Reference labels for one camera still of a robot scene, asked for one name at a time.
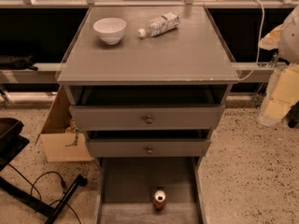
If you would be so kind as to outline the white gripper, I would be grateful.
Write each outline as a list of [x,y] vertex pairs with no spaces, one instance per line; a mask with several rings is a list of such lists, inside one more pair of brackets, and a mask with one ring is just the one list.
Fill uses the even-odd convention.
[[[282,25],[275,27],[259,41],[261,49],[278,49]],[[271,75],[257,120],[264,126],[281,122],[299,102],[299,64],[276,69]]]

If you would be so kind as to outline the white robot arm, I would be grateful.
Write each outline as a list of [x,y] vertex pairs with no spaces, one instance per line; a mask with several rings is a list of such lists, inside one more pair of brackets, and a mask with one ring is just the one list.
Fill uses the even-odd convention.
[[299,6],[259,42],[259,47],[278,49],[278,57],[290,63],[284,70],[274,70],[262,102],[258,121],[272,126],[299,102]]

